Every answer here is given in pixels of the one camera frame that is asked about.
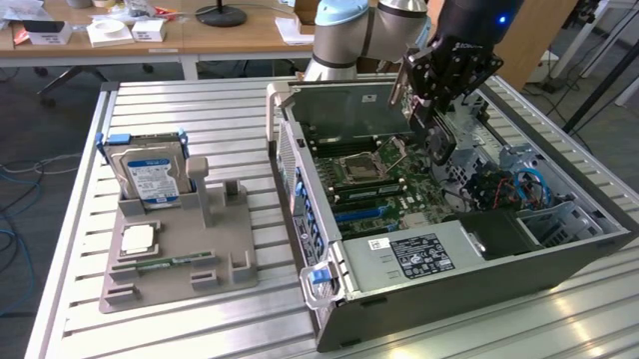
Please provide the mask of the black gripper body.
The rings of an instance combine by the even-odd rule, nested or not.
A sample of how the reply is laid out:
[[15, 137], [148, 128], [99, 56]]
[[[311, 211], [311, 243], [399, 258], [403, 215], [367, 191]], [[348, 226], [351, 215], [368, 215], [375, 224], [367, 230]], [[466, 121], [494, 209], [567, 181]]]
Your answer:
[[443, 2], [431, 39], [434, 53], [462, 49], [492, 52], [502, 42], [523, 0], [450, 0]]

